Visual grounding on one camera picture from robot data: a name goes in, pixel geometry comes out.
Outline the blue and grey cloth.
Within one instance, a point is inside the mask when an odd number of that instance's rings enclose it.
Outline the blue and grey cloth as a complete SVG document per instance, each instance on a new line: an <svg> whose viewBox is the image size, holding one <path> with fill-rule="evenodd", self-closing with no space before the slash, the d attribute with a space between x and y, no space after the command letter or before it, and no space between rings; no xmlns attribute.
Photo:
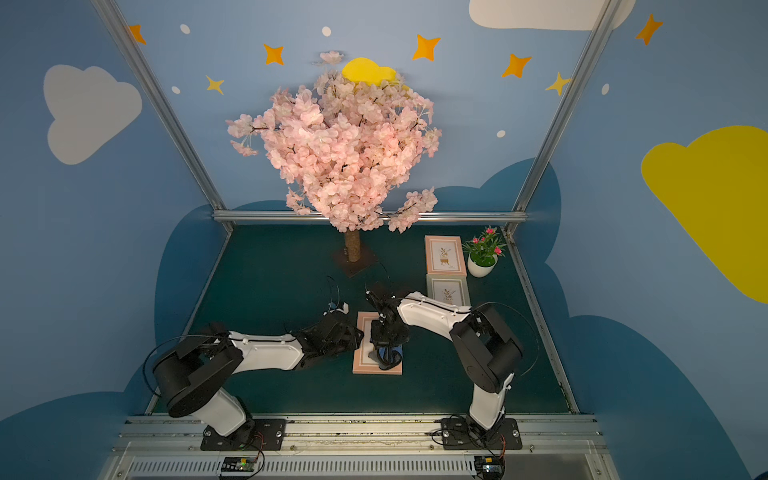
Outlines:
<svg viewBox="0 0 768 480"><path fill-rule="evenodd" d="M375 358L379 369L382 371L389 371L400 367L403 361L402 346L377 347L375 349Z"/></svg>

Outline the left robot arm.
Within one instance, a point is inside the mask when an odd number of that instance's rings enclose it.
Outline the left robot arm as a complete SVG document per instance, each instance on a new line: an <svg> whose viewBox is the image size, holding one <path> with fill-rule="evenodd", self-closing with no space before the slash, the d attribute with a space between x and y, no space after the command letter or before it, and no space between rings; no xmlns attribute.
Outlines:
<svg viewBox="0 0 768 480"><path fill-rule="evenodd" d="M224 389L230 377L257 370L303 370L356 350L363 337L343 309L281 336L246 335L214 322L181 338L157 358L151 372L170 416L192 416L207 425L209 435L243 448L255 423L242 402Z"/></svg>

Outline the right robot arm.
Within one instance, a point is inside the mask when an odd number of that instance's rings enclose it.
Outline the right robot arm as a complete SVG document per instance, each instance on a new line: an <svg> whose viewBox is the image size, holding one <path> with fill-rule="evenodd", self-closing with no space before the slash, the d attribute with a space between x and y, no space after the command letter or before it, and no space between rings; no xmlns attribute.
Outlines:
<svg viewBox="0 0 768 480"><path fill-rule="evenodd" d="M401 346L412 327L451 341L467 377L473 382L469 417L475 429L491 434L505 420L506 392L524 358L524 348L491 304L456 306L413 291L396 295L375 285L365 292L378 312L370 328L372 358L382 370L402 363Z"/></svg>

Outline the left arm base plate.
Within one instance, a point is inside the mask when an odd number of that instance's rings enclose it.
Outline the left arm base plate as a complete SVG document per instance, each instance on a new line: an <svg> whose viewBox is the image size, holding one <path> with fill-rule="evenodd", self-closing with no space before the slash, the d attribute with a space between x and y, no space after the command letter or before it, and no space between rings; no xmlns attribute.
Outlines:
<svg viewBox="0 0 768 480"><path fill-rule="evenodd" d="M233 433L222 436L211 426L203 432L202 451L279 451L287 420L285 418L251 418Z"/></svg>

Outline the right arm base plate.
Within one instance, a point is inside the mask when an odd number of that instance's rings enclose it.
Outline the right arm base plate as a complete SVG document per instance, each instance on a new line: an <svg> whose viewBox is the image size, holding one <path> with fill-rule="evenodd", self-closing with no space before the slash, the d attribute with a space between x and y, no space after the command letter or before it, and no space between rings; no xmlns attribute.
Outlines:
<svg viewBox="0 0 768 480"><path fill-rule="evenodd" d="M452 415L440 420L440 426L430 434L431 439L445 450L522 450L522 433L512 418L504 418L486 432L470 418Z"/></svg>

